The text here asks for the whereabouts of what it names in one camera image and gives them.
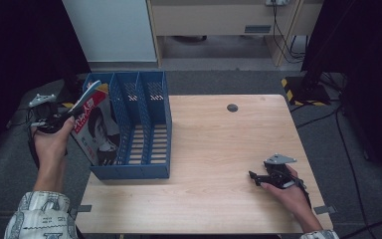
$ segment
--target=wooden table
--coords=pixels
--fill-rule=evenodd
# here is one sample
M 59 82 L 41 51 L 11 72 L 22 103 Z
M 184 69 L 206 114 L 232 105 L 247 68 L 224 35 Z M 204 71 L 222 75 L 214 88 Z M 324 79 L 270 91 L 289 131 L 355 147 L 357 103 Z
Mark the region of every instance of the wooden table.
M 248 171 L 280 153 L 307 186 L 313 207 L 324 202 L 284 97 L 171 96 L 169 179 L 99 181 L 91 174 L 77 225 L 83 233 L 298 233 L 292 215 L 256 186 Z M 227 105 L 235 104 L 231 113 Z M 332 228 L 328 214 L 317 216 Z

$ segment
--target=wall outlet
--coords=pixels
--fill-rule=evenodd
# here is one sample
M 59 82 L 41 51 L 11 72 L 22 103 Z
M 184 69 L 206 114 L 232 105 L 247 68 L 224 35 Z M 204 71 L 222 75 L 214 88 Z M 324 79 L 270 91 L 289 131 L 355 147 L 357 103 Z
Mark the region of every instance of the wall outlet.
M 277 6 L 284 6 L 289 4 L 290 0 L 266 0 L 267 6 L 273 6 L 274 4 Z

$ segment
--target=magazine holder divider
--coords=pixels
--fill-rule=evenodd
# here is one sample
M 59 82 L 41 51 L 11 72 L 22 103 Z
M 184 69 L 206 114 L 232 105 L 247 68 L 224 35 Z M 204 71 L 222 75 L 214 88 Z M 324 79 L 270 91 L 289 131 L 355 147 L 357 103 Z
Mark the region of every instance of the magazine holder divider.
M 116 163 L 91 166 L 100 180 L 169 178 L 172 118 L 164 72 L 90 73 L 109 84 L 120 132 Z

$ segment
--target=gray floor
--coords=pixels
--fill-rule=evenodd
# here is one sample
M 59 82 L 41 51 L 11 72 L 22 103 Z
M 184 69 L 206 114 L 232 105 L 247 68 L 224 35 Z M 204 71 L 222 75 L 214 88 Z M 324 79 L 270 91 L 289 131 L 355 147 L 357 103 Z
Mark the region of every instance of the gray floor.
M 244 37 L 209 37 L 206 42 L 168 39 L 162 70 L 166 71 L 170 95 L 219 95 L 219 94 L 280 94 L 285 95 L 281 79 L 301 76 L 300 64 L 284 63 L 275 67 L 263 39 Z M 20 108 L 36 94 L 57 93 L 61 82 L 57 81 L 26 93 Z M 326 88 L 332 99 L 338 94 Z M 339 106 L 303 107 L 289 106 L 295 125 L 302 125 L 332 113 Z M 22 122 L 25 112 L 15 113 L 13 123 Z M 356 195 L 353 175 L 349 166 L 338 126 L 341 128 L 350 160 L 359 183 L 363 208 L 368 223 L 382 221 L 382 166 L 367 161 L 363 148 L 354 135 L 348 120 L 338 114 L 322 119 L 297 131 L 311 164 L 314 176 L 327 205 L 333 205 L 337 213 L 331 214 L 336 232 L 343 237 L 364 226 L 360 203 Z M 14 125 L 0 137 L 0 238 L 21 196 L 31 190 L 37 174 L 27 147 L 27 135 L 23 125 Z M 66 194 L 75 208 L 81 204 L 88 176 L 88 161 L 76 143 L 70 139 L 69 167 L 66 178 Z M 376 238 L 382 238 L 382 226 L 372 229 Z M 283 235 L 286 239 L 299 235 Z M 113 235 L 86 235 L 87 238 L 115 238 Z M 127 235 L 138 238 L 139 235 Z M 257 238 L 240 236 L 239 238 Z M 353 238 L 373 238 L 363 232 Z

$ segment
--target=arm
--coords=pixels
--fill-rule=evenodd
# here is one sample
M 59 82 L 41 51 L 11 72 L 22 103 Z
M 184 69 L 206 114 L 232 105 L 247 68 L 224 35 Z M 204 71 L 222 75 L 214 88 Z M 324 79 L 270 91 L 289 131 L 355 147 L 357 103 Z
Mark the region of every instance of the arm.
M 33 130 L 40 168 L 33 191 L 21 199 L 9 221 L 5 238 L 77 238 L 76 225 L 68 214 L 70 199 L 62 194 L 68 137 L 74 127 L 70 118 L 56 133 Z
M 293 170 L 293 168 L 288 165 L 287 168 L 293 176 L 297 177 L 297 173 Z M 331 233 L 333 234 L 333 237 L 326 238 L 338 238 L 333 231 L 323 231 L 317 217 L 312 213 L 311 208 L 306 202 L 303 192 L 297 186 L 293 185 L 287 189 L 279 189 L 271 184 L 262 183 L 262 188 L 277 198 L 284 205 L 284 207 L 294 215 L 295 219 L 300 224 L 303 233 L 305 233 L 305 237 L 302 236 L 301 238 L 321 238 L 308 237 L 309 235 L 313 235 L 313 232 L 318 232 L 320 234 Z

